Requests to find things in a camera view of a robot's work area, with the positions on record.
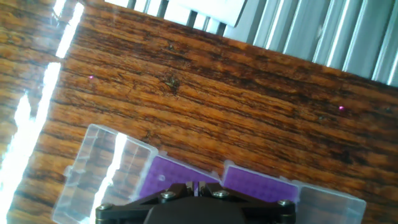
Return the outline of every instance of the wooden table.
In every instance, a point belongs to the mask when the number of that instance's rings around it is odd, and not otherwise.
[[[367,201],[363,223],[398,222],[398,89],[99,0],[54,4],[0,0],[9,223],[52,222],[91,123],[219,174],[230,159],[346,192]]]

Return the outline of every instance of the plastic container lid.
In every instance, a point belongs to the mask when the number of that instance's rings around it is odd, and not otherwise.
[[[360,224],[366,202],[336,190],[292,181],[301,187],[297,224]]]
[[[236,166],[225,161],[222,186],[263,200],[277,202],[287,199],[295,203],[299,200],[300,188],[290,181],[271,177]]]
[[[294,188],[289,187],[292,185],[298,188],[298,198]],[[284,177],[278,179],[231,161],[225,162],[223,186],[266,202],[296,202],[296,224],[360,224],[366,208],[364,200],[352,195]]]
[[[95,223],[95,208],[138,199],[158,150],[106,126],[89,125],[63,192],[55,205],[57,223]]]

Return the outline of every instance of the purple pipette tip rack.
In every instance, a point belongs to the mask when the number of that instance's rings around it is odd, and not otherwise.
[[[195,169],[168,157],[156,156],[149,168],[139,197],[143,198],[167,189],[172,184],[186,183],[188,181],[205,181],[208,183],[220,182],[219,178],[212,177],[211,174],[206,174],[204,171]]]
[[[298,202],[299,188],[281,179],[235,165],[226,165],[223,186],[265,202],[291,200]]]

